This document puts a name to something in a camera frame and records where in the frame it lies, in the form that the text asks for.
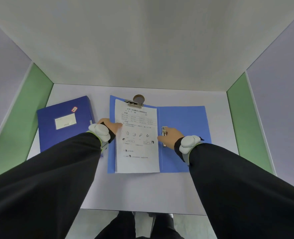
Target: black sleeve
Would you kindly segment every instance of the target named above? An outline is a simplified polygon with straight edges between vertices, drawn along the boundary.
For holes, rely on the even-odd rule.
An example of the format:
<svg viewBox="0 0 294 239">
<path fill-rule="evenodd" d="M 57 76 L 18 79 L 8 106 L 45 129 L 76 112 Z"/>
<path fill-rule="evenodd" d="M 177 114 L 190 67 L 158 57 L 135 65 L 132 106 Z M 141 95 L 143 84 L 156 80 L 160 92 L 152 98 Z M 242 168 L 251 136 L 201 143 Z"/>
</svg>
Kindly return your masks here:
<svg viewBox="0 0 294 239">
<path fill-rule="evenodd" d="M 94 180 L 100 141 L 86 132 L 0 175 L 0 238 L 65 238 Z"/>
<path fill-rule="evenodd" d="M 189 162 L 218 239 L 294 238 L 292 185 L 213 144 L 197 145 Z"/>
</svg>

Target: metal clip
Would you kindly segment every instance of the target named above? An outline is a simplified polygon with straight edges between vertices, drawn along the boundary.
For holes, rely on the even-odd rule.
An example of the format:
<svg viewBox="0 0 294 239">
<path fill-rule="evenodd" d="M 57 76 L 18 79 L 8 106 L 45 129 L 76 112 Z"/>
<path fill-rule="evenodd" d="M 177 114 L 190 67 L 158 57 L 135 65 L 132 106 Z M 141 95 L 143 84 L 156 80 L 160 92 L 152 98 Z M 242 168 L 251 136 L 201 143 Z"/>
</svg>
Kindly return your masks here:
<svg viewBox="0 0 294 239">
<path fill-rule="evenodd" d="M 125 100 L 125 102 L 128 103 L 128 105 L 136 106 L 138 108 L 141 108 L 142 106 L 144 106 L 143 103 L 138 103 L 138 102 L 134 102 L 134 101 L 131 101 L 131 100 Z"/>
<path fill-rule="evenodd" d="M 167 136 L 166 128 L 167 128 L 167 126 L 162 126 L 162 127 L 161 127 L 161 131 L 162 131 L 162 135 L 163 135 L 163 136 Z"/>
</svg>

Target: black pants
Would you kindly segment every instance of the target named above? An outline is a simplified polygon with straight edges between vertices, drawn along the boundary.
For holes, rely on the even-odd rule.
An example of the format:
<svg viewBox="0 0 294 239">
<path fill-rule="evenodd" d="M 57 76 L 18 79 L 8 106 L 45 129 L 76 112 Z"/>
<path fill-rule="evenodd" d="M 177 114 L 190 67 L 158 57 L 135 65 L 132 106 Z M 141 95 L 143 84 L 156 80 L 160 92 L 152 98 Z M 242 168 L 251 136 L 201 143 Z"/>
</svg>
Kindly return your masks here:
<svg viewBox="0 0 294 239">
<path fill-rule="evenodd" d="M 135 217 L 132 212 L 120 211 L 95 239 L 132 239 L 136 238 Z M 173 218 L 168 214 L 157 214 L 151 232 L 151 239 L 183 239 L 174 229 Z"/>
</svg>

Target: open blue folder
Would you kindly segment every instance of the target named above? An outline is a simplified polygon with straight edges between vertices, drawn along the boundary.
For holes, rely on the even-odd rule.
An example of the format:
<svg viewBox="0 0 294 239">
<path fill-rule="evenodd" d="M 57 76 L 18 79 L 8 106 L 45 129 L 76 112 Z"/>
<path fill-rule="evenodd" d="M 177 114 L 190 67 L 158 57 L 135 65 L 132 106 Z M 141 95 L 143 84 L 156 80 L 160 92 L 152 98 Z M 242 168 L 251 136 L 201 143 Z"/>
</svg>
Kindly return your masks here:
<svg viewBox="0 0 294 239">
<path fill-rule="evenodd" d="M 115 122 L 115 100 L 125 101 L 115 96 L 110 96 L 109 100 L 109 119 Z M 144 107 L 157 109 L 158 135 L 162 134 L 161 127 L 174 127 L 185 136 L 197 135 L 204 139 L 204 142 L 211 143 L 209 125 L 206 109 L 204 106 L 149 106 Z M 108 149 L 108 173 L 115 173 L 115 140 L 109 144 Z M 175 151 L 163 147 L 158 142 L 159 168 L 161 173 L 189 172 L 189 168 Z"/>
<path fill-rule="evenodd" d="M 95 123 L 87 96 L 39 109 L 37 119 L 41 152 L 70 137 L 87 132 L 89 125 Z"/>
</svg>

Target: white desk surface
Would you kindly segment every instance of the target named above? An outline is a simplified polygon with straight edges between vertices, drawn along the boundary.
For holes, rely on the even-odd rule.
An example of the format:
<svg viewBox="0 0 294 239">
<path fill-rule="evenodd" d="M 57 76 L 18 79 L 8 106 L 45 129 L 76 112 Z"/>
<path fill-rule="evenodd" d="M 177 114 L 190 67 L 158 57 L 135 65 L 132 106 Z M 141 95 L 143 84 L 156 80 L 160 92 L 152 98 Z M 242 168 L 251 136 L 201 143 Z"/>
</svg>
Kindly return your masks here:
<svg viewBox="0 0 294 239">
<path fill-rule="evenodd" d="M 54 84 L 47 106 L 88 96 L 98 121 L 109 117 L 110 95 L 132 99 L 137 94 L 153 106 L 204 105 L 212 143 L 238 153 L 226 92 Z M 37 132 L 28 158 L 38 153 Z M 189 173 L 108 174 L 107 157 L 105 151 L 81 208 L 206 214 Z"/>
</svg>

